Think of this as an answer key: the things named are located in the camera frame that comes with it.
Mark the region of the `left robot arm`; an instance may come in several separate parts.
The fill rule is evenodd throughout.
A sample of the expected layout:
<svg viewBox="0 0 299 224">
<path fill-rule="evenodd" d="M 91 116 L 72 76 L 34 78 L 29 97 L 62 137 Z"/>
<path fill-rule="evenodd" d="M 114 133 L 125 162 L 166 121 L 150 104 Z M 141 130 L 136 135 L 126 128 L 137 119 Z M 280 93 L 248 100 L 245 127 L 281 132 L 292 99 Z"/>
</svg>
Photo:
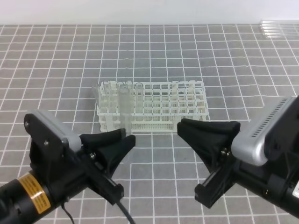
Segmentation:
<svg viewBox="0 0 299 224">
<path fill-rule="evenodd" d="M 79 135 L 46 110 L 27 113 L 24 128 L 31 137 L 31 170 L 0 188 L 1 223 L 33 224 L 85 189 L 117 205 L 134 222 L 121 203 L 123 186 L 112 179 L 135 146 L 134 135 L 124 128 Z"/>
</svg>

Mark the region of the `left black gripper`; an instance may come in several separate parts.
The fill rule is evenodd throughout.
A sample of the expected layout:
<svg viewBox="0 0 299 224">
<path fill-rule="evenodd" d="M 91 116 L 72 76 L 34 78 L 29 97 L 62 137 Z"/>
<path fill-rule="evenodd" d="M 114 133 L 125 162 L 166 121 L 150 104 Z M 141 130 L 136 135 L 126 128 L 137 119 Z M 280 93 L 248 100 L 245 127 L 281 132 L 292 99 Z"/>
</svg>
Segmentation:
<svg viewBox="0 0 299 224">
<path fill-rule="evenodd" d="M 46 187 L 50 200 L 60 205 L 86 188 L 114 205 L 124 196 L 124 187 L 112 176 L 120 162 L 135 147 L 136 137 L 124 128 L 105 133 L 82 134 L 81 149 L 75 153 L 68 140 L 60 140 L 31 113 L 24 116 L 31 138 L 30 166 Z"/>
</svg>

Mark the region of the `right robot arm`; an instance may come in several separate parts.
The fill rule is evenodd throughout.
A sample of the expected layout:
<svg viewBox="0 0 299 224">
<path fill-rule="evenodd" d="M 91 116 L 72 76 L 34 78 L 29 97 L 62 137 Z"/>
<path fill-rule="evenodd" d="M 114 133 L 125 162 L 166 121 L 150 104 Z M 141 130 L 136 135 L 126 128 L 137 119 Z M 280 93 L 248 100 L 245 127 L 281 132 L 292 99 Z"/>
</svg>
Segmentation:
<svg viewBox="0 0 299 224">
<path fill-rule="evenodd" d="M 178 135 L 209 171 L 195 199 L 211 208 L 239 184 L 287 213 L 299 215 L 299 98 L 276 98 L 245 128 L 238 121 L 182 119 Z"/>
</svg>

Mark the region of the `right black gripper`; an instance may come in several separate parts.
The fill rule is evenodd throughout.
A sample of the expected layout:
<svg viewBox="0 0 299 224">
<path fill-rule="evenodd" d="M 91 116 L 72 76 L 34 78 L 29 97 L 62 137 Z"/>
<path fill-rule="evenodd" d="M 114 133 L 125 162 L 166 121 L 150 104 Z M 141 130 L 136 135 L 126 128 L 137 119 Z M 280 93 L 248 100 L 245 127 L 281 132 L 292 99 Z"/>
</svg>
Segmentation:
<svg viewBox="0 0 299 224">
<path fill-rule="evenodd" d="M 203 161 L 209 176 L 195 189 L 195 200 L 211 208 L 234 184 L 255 193 L 265 190 L 269 174 L 235 158 L 230 144 L 241 129 L 237 121 L 211 122 L 182 119 L 177 124 L 178 135 Z"/>
</svg>

